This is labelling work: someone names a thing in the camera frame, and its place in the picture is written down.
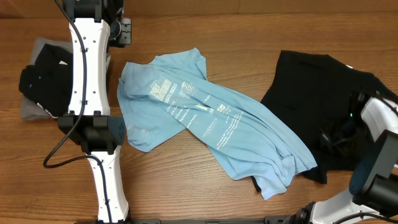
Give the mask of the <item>folded grey garment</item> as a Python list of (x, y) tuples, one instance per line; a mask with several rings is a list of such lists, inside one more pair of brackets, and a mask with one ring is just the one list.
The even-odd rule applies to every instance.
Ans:
[[(73, 54), (73, 47), (72, 47), (71, 42), (55, 41), (55, 40), (50, 40), (50, 39), (45, 39), (45, 38), (39, 37), (35, 41), (34, 48), (32, 50), (31, 56), (30, 56), (30, 64), (28, 64), (28, 65), (34, 64), (40, 50), (44, 46), (44, 44), (59, 46)], [(20, 109), (20, 117), (22, 119), (53, 118), (48, 113), (46, 113), (43, 108), (36, 105), (33, 101), (27, 99), (23, 94), (22, 94), (22, 103), (21, 103), (21, 109)]]

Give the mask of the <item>black t-shirt pile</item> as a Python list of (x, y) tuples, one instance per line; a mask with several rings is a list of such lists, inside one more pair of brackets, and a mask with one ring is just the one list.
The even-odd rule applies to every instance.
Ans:
[[(303, 176), (326, 184), (331, 170), (355, 170), (374, 144), (361, 111), (370, 97), (393, 102), (397, 95), (372, 73), (349, 68), (329, 55), (281, 51), (275, 77), (261, 103), (309, 148), (317, 166)], [(318, 128), (324, 119), (356, 119), (367, 129), (367, 152), (360, 156), (328, 156), (318, 151)]]

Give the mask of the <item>light blue printed t-shirt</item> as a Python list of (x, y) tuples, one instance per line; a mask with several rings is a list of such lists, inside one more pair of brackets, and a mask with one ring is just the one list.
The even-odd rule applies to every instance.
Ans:
[(260, 102), (210, 82), (198, 49), (125, 64), (117, 97), (129, 144), (149, 152), (183, 130), (207, 145), (233, 180), (250, 177), (264, 199), (317, 166), (303, 141)]

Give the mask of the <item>folded black garment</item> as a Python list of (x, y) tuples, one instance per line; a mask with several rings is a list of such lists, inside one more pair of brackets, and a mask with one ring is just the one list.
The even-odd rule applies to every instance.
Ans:
[(68, 110), (73, 84), (73, 54), (44, 44), (33, 65), (21, 71), (19, 91), (53, 118)]

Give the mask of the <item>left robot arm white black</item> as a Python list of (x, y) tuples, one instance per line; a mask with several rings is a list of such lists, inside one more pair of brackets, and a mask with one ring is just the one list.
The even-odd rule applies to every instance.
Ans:
[(111, 116), (106, 72), (108, 49), (131, 43), (131, 21), (122, 1), (60, 1), (73, 47), (72, 95), (58, 127), (81, 147), (93, 173), (98, 199), (96, 223), (130, 223), (123, 190), (120, 152), (126, 125)]

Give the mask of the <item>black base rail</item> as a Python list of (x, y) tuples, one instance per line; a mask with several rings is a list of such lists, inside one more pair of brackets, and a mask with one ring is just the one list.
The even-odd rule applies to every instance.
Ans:
[(140, 219), (131, 220), (130, 224), (283, 224), (288, 215), (271, 215), (264, 218), (244, 219), (207, 219), (207, 220), (160, 220)]

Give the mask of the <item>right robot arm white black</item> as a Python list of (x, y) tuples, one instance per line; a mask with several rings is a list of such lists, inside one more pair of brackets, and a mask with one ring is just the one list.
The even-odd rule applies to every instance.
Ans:
[(374, 95), (365, 104), (361, 118), (374, 144), (359, 162), (349, 189), (334, 197), (312, 202), (289, 216), (284, 223), (339, 224), (375, 218), (397, 223), (397, 104)]

